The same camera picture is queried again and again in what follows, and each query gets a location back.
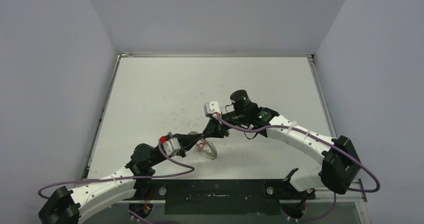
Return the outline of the metal key organizer disc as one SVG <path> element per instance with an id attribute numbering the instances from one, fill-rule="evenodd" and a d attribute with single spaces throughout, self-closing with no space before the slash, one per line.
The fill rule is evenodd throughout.
<path id="1" fill-rule="evenodd" d="M 204 150 L 203 151 L 198 151 L 196 150 L 196 145 L 194 145 L 194 149 L 198 152 L 201 153 L 205 158 L 210 159 L 210 160 L 215 160 L 218 157 L 218 152 L 216 147 L 214 146 L 214 144 L 208 140 L 206 140 L 205 138 L 201 139 L 199 142 L 203 142 L 204 145 Z"/>

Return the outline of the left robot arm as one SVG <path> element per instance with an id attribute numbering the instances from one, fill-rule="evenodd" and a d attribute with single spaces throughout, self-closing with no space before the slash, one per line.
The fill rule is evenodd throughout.
<path id="1" fill-rule="evenodd" d="M 203 139 L 203 134 L 171 134 L 159 138 L 157 146 L 142 143 L 135 147 L 129 162 L 102 179 L 79 180 L 79 187 L 59 184 L 38 213 L 41 223 L 83 223 L 89 217 L 122 200 L 143 199 L 153 167 L 186 152 Z"/>

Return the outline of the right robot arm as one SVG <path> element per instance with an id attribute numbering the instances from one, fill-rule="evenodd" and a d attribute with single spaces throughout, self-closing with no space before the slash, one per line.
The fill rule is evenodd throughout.
<path id="1" fill-rule="evenodd" d="M 322 187 L 337 194 L 350 190 L 363 167 L 349 138 L 333 138 L 301 127 L 277 111 L 252 102 L 246 90 L 233 92 L 230 100 L 233 111 L 228 113 L 221 112 L 217 101 L 205 103 L 205 116 L 209 118 L 209 126 L 203 132 L 205 137 L 224 138 L 230 129 L 255 133 L 281 141 L 312 158 L 319 167 L 295 168 L 284 179 L 282 189 L 288 198 Z"/>

